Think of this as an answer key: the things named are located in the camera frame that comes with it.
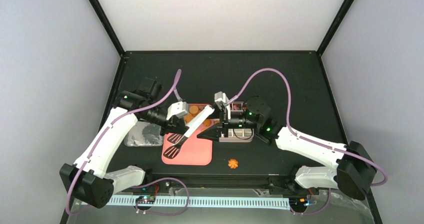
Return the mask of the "orange swirl cookie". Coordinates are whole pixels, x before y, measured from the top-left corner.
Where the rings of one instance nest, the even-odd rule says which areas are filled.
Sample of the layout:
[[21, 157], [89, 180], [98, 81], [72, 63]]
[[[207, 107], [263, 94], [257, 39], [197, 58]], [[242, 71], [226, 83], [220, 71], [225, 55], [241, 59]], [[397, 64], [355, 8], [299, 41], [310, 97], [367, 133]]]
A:
[[228, 160], [228, 164], [230, 169], [236, 169], [239, 166], [239, 162], [236, 159]]

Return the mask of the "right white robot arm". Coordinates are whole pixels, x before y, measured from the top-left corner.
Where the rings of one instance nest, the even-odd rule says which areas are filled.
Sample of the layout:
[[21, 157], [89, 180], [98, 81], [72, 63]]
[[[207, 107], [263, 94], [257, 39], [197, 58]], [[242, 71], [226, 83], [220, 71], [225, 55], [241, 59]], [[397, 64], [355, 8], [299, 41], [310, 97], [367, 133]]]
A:
[[220, 142], [232, 129], [250, 129], [267, 144], [275, 143], [289, 151], [321, 164], [319, 167], [301, 166], [286, 177], [285, 188], [293, 194], [302, 189], [338, 189], [346, 196], [363, 201], [370, 191], [377, 169], [364, 146], [351, 141], [334, 143], [283, 126], [271, 117], [271, 108], [258, 96], [243, 102], [240, 110], [232, 111], [223, 94], [215, 96], [219, 122], [200, 132], [199, 139]]

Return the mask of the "metal tongs white handle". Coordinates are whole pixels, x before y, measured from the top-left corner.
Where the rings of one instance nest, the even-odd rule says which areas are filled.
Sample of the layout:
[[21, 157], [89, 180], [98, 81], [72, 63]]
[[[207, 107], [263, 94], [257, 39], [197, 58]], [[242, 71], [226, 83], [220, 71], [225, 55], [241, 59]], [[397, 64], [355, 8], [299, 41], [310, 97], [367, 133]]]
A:
[[193, 133], [203, 126], [203, 122], [214, 112], [210, 105], [189, 104], [188, 114], [184, 116], [187, 130], [183, 134], [171, 133], [165, 140], [171, 145], [164, 150], [162, 156], [167, 159], [174, 159], [180, 153], [182, 146], [193, 135]]

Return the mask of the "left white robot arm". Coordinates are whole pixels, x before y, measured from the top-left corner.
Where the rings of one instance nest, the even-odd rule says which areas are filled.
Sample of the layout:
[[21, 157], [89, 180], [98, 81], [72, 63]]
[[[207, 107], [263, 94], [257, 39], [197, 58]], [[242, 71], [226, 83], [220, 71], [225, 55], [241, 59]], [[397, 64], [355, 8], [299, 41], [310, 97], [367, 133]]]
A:
[[106, 122], [89, 147], [73, 164], [63, 164], [59, 175], [67, 191], [65, 209], [71, 211], [71, 199], [78, 199], [95, 208], [104, 207], [111, 197], [143, 183], [146, 172], [137, 166], [108, 172], [108, 166], [128, 132], [139, 121], [160, 126], [160, 135], [183, 134], [188, 128], [183, 117], [189, 105], [181, 98], [168, 108], [160, 106], [176, 93], [176, 77], [171, 89], [159, 99], [162, 86], [146, 79], [144, 90], [123, 91], [115, 99]]

